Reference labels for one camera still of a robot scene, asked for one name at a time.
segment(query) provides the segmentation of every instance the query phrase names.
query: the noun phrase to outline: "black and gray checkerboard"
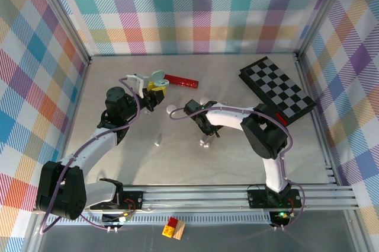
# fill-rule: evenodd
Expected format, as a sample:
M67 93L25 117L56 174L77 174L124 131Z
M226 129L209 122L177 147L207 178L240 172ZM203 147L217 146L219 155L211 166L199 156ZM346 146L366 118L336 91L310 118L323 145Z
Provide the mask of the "black and gray checkerboard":
M240 70L240 77L263 103L290 124L316 103L267 57Z

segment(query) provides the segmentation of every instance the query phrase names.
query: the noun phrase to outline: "red block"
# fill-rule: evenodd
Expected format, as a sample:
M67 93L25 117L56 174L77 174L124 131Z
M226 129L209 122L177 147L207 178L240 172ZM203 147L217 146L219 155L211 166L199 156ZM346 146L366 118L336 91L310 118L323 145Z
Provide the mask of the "red block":
M176 228L176 225L178 224L178 221L179 221L179 220L177 220L176 218L170 218L170 219L168 220L167 225L168 225L169 227L174 227L174 228Z

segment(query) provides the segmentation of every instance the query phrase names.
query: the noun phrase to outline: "plaid wall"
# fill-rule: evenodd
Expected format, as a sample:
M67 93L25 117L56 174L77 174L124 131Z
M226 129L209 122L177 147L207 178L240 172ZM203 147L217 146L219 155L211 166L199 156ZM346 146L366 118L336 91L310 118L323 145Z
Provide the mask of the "plaid wall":
M0 251L20 251L85 64L46 0L0 0Z
M62 0L93 54L292 53L323 0Z
M379 0L337 0L307 60L333 159L379 251Z

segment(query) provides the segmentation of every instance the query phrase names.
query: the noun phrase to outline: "white table surface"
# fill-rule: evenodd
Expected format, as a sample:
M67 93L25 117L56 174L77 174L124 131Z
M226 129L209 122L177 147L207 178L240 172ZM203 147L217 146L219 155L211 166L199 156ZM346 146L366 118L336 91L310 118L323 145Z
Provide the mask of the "white table surface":
M265 55L178 55L95 57L83 90L68 152L74 151L94 132L105 110L105 93L121 86L127 74L150 75L156 70L199 81L198 89L170 85L166 98L151 116L144 114L124 140L93 167L86 182L99 178L124 184L262 184L265 171L242 131L222 128L221 138L209 148L199 140L203 133L191 120L173 121L166 106L183 107L201 97L236 107L255 107L261 101L238 77L239 70ZM301 87L292 55L268 55ZM294 147L286 156L289 178L299 183L327 183L322 152L310 114L288 129ZM154 142L159 134L159 147Z

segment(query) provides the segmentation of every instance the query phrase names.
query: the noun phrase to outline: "gray floor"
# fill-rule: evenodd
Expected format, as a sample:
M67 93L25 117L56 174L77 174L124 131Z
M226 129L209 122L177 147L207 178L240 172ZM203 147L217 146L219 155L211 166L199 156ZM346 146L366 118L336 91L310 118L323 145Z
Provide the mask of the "gray floor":
M187 225L178 241L162 236L162 230L159 225L132 225L107 234L89 225L56 225L43 236L40 251L355 251L342 211L304 212L284 232L274 232L265 224Z
M239 69L264 55L116 56L95 57L89 69L68 152L93 133L105 109L105 93L121 85L127 74L150 75L156 70L196 79L198 89L170 85L163 103L151 116L142 114L119 146L91 170L87 182L101 177L124 184L262 184L262 160L243 132L220 130L211 147L200 147L202 133L191 120L173 121L166 106L182 107L190 99L208 97L237 107L254 107L260 100L238 77ZM300 84L292 55L268 55L293 81ZM286 156L287 173L299 183L327 183L325 164L310 115L289 126L294 148ZM160 147L154 145L162 134Z

